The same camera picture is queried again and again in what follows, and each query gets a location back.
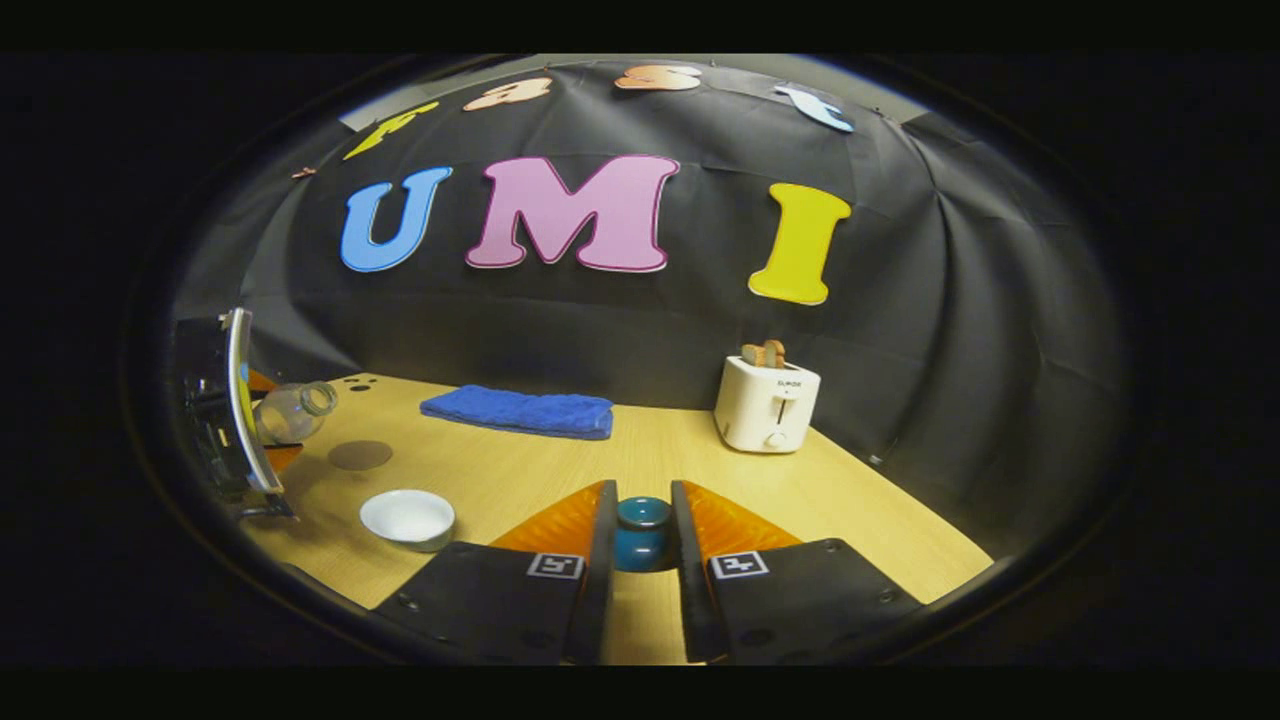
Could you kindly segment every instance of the blue towel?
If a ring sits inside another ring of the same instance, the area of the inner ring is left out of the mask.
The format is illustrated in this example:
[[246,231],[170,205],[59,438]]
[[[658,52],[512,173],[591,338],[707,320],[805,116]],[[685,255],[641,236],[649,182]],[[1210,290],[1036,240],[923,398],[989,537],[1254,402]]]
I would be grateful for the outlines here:
[[585,395],[521,395],[462,386],[419,407],[424,415],[495,430],[579,439],[608,439],[613,404]]

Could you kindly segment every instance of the wooden table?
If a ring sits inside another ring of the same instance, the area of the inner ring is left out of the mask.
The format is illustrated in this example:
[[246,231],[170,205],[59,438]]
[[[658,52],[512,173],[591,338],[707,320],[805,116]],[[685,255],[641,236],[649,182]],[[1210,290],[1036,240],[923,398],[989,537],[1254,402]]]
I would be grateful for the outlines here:
[[[424,416],[419,405],[448,386],[351,378],[360,383],[332,380],[338,407],[280,475],[301,521],[256,518],[243,527],[276,560],[369,609],[433,557],[360,523],[366,500],[397,488],[448,498],[458,516],[454,539],[488,544],[596,480],[616,479],[620,500],[669,500],[671,482],[686,479],[803,541],[845,539],[925,603],[991,564],[959,530],[813,429],[795,454],[750,455],[723,445],[709,411],[617,405],[607,441],[549,438]],[[361,386],[369,389],[352,389]],[[353,441],[387,443],[393,455],[369,470],[334,466],[330,451]],[[616,573],[607,628],[611,664],[685,664],[676,573]]]

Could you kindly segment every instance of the white bowl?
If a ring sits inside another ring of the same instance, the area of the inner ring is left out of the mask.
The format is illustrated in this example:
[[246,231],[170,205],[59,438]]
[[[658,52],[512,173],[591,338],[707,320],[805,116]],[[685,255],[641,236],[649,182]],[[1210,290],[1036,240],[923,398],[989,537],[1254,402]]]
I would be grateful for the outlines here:
[[360,507],[360,521],[371,533],[419,552],[448,544],[456,519],[449,501],[420,489],[384,492]]

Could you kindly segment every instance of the white toaster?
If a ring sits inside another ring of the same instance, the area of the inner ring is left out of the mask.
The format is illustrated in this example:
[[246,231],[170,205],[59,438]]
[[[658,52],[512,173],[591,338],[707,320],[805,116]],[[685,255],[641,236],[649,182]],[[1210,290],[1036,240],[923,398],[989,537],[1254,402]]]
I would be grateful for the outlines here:
[[724,359],[716,427],[730,447],[746,452],[795,452],[804,443],[818,400],[817,373],[791,363],[756,368],[740,356]]

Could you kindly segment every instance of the glass bottle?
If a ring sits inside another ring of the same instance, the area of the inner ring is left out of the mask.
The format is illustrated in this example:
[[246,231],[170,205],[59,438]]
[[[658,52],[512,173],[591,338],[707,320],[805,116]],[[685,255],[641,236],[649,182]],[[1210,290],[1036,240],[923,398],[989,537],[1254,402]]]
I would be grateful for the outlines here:
[[257,437],[262,445],[292,445],[314,436],[338,405],[338,392],[329,383],[283,384],[253,409]]

